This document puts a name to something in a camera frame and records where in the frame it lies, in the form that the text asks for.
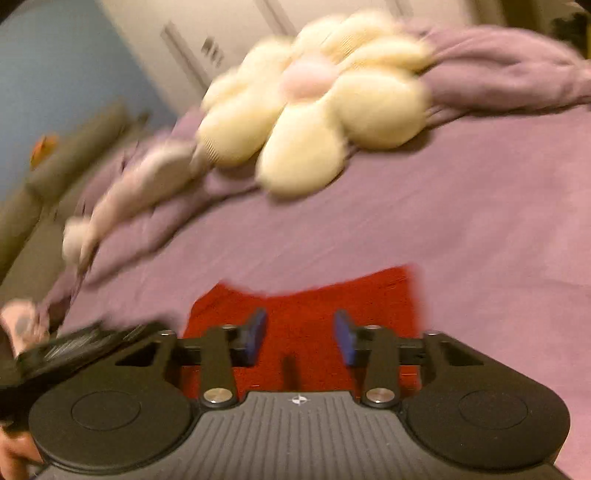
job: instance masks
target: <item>logo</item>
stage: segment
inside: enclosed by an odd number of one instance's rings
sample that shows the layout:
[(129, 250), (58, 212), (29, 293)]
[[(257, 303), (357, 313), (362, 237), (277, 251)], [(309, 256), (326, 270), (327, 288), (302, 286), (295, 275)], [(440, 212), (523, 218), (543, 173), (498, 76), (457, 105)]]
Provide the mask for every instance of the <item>logo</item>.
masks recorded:
[(304, 403), (308, 402), (308, 399), (303, 395), (296, 395), (291, 399), (291, 401), (300, 407)]

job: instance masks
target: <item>purple blanket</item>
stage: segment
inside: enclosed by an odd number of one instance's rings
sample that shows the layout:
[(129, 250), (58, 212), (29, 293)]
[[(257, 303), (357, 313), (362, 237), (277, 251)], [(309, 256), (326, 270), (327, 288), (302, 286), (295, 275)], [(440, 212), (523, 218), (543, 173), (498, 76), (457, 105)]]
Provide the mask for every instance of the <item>purple blanket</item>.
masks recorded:
[[(591, 353), (580, 344), (591, 336), (591, 114), (465, 115), (585, 103), (587, 64), (519, 31), (421, 31), (439, 60), (424, 75), (433, 123), (464, 117), (391, 153), (356, 153), (340, 179), (298, 202), (274, 203), (248, 178), (210, 176), (101, 245), (64, 328), (171, 313), (182, 332), (193, 302), (220, 280), (274, 294), (413, 264), (428, 327), (565, 399), (573, 425), (557, 464), (591, 479)], [(486, 76), (469, 74), (480, 66)]]

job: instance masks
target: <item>red cloth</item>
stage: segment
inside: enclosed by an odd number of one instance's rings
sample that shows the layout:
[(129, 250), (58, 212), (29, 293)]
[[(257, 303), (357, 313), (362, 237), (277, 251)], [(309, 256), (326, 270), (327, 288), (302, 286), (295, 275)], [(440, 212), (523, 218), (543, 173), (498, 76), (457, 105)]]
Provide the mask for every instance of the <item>red cloth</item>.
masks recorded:
[[(235, 368), (238, 391), (351, 390), (359, 395), (362, 372), (348, 370), (333, 333), (333, 315), (345, 309), (356, 325), (383, 325), (400, 336), (418, 333), (408, 271), (390, 268), (357, 280), (288, 296), (241, 293), (223, 284), (200, 298), (191, 310), (184, 337), (202, 335), (208, 327), (240, 325), (262, 307), (268, 313), (267, 336), (252, 368)], [(198, 392), (196, 368), (185, 369), (181, 386), (193, 398)], [(417, 384), (414, 367), (403, 367), (403, 388)]]

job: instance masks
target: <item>pink plush center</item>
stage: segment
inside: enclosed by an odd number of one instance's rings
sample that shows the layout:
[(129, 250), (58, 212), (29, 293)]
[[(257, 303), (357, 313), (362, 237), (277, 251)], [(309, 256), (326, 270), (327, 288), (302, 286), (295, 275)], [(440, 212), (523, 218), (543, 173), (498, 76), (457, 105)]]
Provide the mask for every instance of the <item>pink plush center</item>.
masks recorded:
[(329, 91), (339, 69), (322, 55), (309, 55), (288, 66), (281, 76), (280, 88), (291, 102), (315, 99)]

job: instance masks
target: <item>orange object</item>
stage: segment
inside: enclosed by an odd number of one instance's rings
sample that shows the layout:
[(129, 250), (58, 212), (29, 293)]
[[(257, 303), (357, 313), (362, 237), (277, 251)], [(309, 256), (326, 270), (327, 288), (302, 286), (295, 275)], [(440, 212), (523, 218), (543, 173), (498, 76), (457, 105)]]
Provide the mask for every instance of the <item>orange object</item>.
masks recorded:
[(31, 152), (31, 170), (35, 170), (56, 149), (59, 137), (56, 134), (43, 135)]

